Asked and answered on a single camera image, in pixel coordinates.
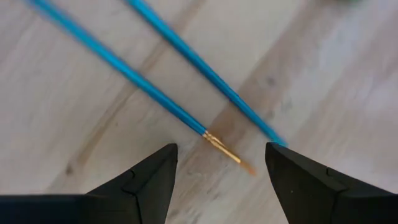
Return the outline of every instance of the blue brush handle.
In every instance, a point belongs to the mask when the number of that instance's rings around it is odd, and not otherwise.
[[[73,34],[77,40],[82,42],[103,60],[107,61],[116,70],[123,73],[128,80],[144,90],[150,97],[160,103],[164,108],[169,110],[173,115],[178,117],[198,134],[203,135],[205,133],[206,128],[195,118],[190,116],[153,84],[134,71],[126,62],[118,58],[110,49],[106,48],[103,44],[101,44],[101,42],[96,40],[91,34],[84,30],[84,28],[80,27],[76,22],[68,17],[66,13],[62,12],[54,4],[46,0],[26,1],[39,8],[42,12],[44,12],[44,14],[51,17],[53,20],[57,21],[63,28]]]
[[[212,84],[231,100],[271,141],[286,146],[287,143],[224,82],[198,54],[186,44],[144,1],[127,1],[155,30],[170,42],[189,62],[191,62]]]

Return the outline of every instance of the brush bristles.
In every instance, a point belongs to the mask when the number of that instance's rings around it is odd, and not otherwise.
[[[247,163],[241,161],[241,163],[240,163],[239,165],[241,165],[241,167],[243,167],[244,169],[246,169],[246,170],[249,172],[249,174],[251,174],[251,175],[253,175],[253,176],[256,175],[256,170],[255,170],[252,166],[250,166],[249,164],[247,164]]]

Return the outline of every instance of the black object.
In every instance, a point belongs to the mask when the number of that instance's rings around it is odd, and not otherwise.
[[[290,224],[398,223],[398,196],[267,143],[272,186]]]
[[[169,209],[177,145],[169,144],[86,195],[0,197],[0,223],[161,224]]]

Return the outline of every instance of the wooden surface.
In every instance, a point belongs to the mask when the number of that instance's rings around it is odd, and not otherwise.
[[[0,193],[84,193],[169,142],[167,223],[287,223],[267,138],[122,1],[56,0],[251,177],[23,1],[0,1]],[[398,193],[398,2],[148,0],[291,149]]]

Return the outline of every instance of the blue paintbrush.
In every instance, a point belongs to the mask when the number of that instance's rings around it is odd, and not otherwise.
[[[287,143],[266,124],[250,106],[248,106],[235,91],[215,73],[199,55],[194,52],[181,37],[178,36],[151,8],[142,0],[127,1],[153,28],[179,51],[193,66],[195,66],[214,86],[216,86],[231,102],[237,106],[271,141],[286,146]]]
[[[110,49],[105,47],[100,41],[96,40],[88,31],[84,30],[76,22],[74,22],[66,13],[61,11],[56,5],[46,0],[25,0],[40,9],[45,15],[56,21],[64,29],[69,31],[77,40],[87,46],[96,53],[104,61],[108,62],[116,70],[121,72],[128,80],[136,84],[144,90],[152,99],[156,100],[164,108],[168,109],[174,116],[178,117],[182,122],[202,135],[207,141],[214,145],[217,149],[224,152],[250,174],[254,175],[254,169],[247,163],[243,162],[238,156],[234,155],[220,140],[211,135],[206,128],[200,124],[195,118],[189,115],[179,105],[174,103],[169,97],[156,88],[151,82],[134,71],[125,61],[121,60]]]

